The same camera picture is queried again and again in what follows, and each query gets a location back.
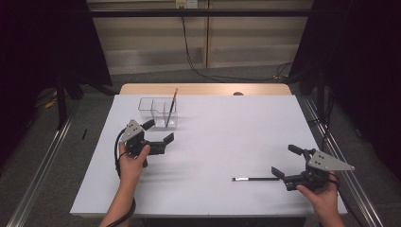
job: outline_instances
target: gray floor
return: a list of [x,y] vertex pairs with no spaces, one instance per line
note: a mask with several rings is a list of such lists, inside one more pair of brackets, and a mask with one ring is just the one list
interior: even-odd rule
[[[276,67],[238,67],[200,70],[208,75],[225,77],[242,77],[252,79],[269,79],[276,75]],[[222,79],[224,82],[279,82],[278,80],[246,81],[241,79]],[[119,91],[127,82],[215,82],[194,74],[190,70],[149,73],[137,75],[113,76],[112,89]],[[69,214],[69,210],[77,195],[80,181],[83,179],[87,166],[95,150],[97,139],[101,133],[108,111],[113,103],[112,96],[105,96],[97,90],[82,86],[85,97],[82,100],[71,100],[67,97],[68,110],[77,107],[76,115],[66,134],[61,148],[55,156],[51,170],[45,176],[40,193],[35,198],[30,212],[24,219],[25,226],[97,226],[97,218],[79,218]],[[290,85],[293,94],[299,95],[298,84]],[[303,107],[303,97],[298,96]],[[38,101],[46,102],[49,97]],[[36,170],[41,164],[47,149],[52,143],[58,126],[57,104],[49,109],[37,109],[32,123],[19,146],[13,151],[8,163],[3,169],[0,179],[0,226],[6,226],[12,213],[24,196]],[[331,115],[330,130],[336,138],[346,160],[357,170],[355,175],[368,198],[375,207],[384,226],[400,226],[401,217],[401,183],[377,159],[369,141],[361,139],[356,134],[355,124],[335,102]],[[318,145],[321,137],[316,126],[311,125]],[[342,195],[350,208],[367,226],[364,216],[353,195],[345,185],[341,188]],[[347,226],[358,226],[351,214],[343,217]],[[140,226],[140,221],[134,221],[133,226]],[[313,217],[308,217],[305,226],[317,226]]]

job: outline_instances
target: black cable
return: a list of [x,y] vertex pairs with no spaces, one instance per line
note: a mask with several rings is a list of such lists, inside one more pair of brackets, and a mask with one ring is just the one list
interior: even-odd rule
[[359,226],[363,227],[362,222],[359,220],[359,218],[357,218],[357,215],[354,213],[354,211],[351,209],[350,205],[348,204],[347,200],[345,199],[345,197],[342,196],[342,193],[340,192],[340,186],[341,186],[341,181],[340,178],[333,173],[329,173],[331,176],[335,177],[336,180],[332,181],[332,180],[328,180],[331,183],[334,183],[337,186],[337,190],[340,194],[340,196],[342,197],[342,201],[344,202],[345,207],[350,211],[351,215],[354,217],[354,219],[357,221],[357,223],[359,224]]
[[51,89],[49,92],[46,92],[46,93],[43,94],[42,96],[37,97],[36,100],[39,101],[39,100],[41,100],[42,98],[44,98],[44,97],[46,97],[46,96],[48,96],[48,95],[54,93],[55,91],[56,91],[55,88],[54,88],[54,89]]
[[277,68],[276,68],[276,77],[279,79],[280,78],[280,75],[283,73],[283,71],[287,68],[287,66],[289,66],[289,65],[291,65],[291,64],[293,64],[294,63],[294,61],[290,61],[290,62],[287,62],[287,63],[282,63],[282,64],[280,64],[280,65],[278,65],[277,66]]
[[135,208],[136,208],[135,198],[132,198],[132,205],[131,205],[130,211],[127,214],[125,214],[123,217],[121,217],[120,219],[118,219],[115,222],[108,225],[107,227],[115,227],[115,226],[118,226],[119,224],[121,224],[122,222],[126,221],[128,218],[130,218],[132,216],[133,212],[135,211]]
[[[125,129],[122,130],[118,135],[117,135],[117,139],[115,140],[115,144],[114,144],[114,159],[115,159],[115,169],[117,170],[118,173],[118,177],[120,176],[120,164],[119,164],[119,158],[126,154],[127,152],[122,153],[121,155],[118,155],[118,141],[121,137],[121,135],[124,133]],[[119,218],[118,220],[116,220],[115,222],[109,224],[107,227],[114,227],[114,226],[118,226],[119,224],[121,224],[122,222],[126,221],[128,218],[130,218],[133,214],[133,212],[135,212],[135,208],[136,208],[136,202],[135,202],[135,198],[132,198],[132,204],[131,204],[131,208],[130,210],[127,212],[127,214],[125,214],[123,217]]]
[[187,41],[187,39],[186,39],[185,19],[182,17],[181,20],[182,20],[182,24],[183,24],[183,37],[184,37],[184,40],[185,40],[186,58],[187,58],[187,60],[188,60],[189,67],[190,67],[190,68],[192,69],[192,71],[193,71],[194,73],[196,73],[197,75],[199,75],[199,76],[201,76],[201,77],[203,77],[203,78],[207,78],[207,79],[211,79],[211,80],[220,82],[220,83],[224,83],[224,81],[221,81],[221,80],[219,80],[219,79],[241,79],[241,80],[248,80],[248,81],[268,81],[268,80],[271,80],[271,79],[275,79],[275,77],[268,78],[268,79],[244,79],[244,78],[227,77],[227,76],[207,76],[207,75],[204,75],[204,74],[200,73],[200,72],[195,68],[195,66],[194,66],[194,64],[193,64],[193,62],[192,62],[192,60],[191,60],[191,56],[190,56],[190,54],[189,54],[188,41]]
[[342,193],[339,191],[340,196],[342,197],[342,201],[344,202],[345,207],[348,209],[348,211],[351,213],[351,215],[354,217],[354,219],[357,221],[357,224],[360,227],[363,227],[362,222],[359,220],[359,218],[357,217],[357,215],[355,214],[355,212],[351,209],[351,206],[348,204],[347,200],[345,199],[345,197],[342,196]]

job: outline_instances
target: white tabletop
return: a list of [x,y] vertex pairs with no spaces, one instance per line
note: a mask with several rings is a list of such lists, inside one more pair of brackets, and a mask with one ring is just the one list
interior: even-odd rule
[[[113,146],[145,95],[115,96],[71,214],[103,216],[117,190]],[[232,182],[233,177],[273,177],[305,170],[288,150],[318,148],[295,96],[177,96],[178,127],[166,154],[148,157],[135,198],[137,217],[300,217],[313,209],[283,182]],[[149,141],[171,131],[150,129]],[[339,211],[346,209],[339,197]]]

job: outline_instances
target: transparent box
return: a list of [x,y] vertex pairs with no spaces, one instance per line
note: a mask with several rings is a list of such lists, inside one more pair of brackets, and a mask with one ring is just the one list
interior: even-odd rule
[[155,127],[177,127],[177,99],[173,103],[172,97],[142,97],[138,111],[144,123],[154,119]]

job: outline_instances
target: black pen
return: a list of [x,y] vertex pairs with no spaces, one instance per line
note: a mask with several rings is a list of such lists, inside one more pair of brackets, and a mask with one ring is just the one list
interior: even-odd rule
[[173,97],[173,101],[171,102],[170,112],[168,113],[168,118],[166,121],[166,127],[168,126],[168,121],[170,121],[171,113],[173,112],[173,107],[174,107],[174,103],[175,103],[175,98],[177,96],[177,92],[178,92],[178,88],[176,88],[176,91],[175,91],[174,97]]
[[249,181],[279,181],[278,178],[233,178],[233,182],[249,182]]

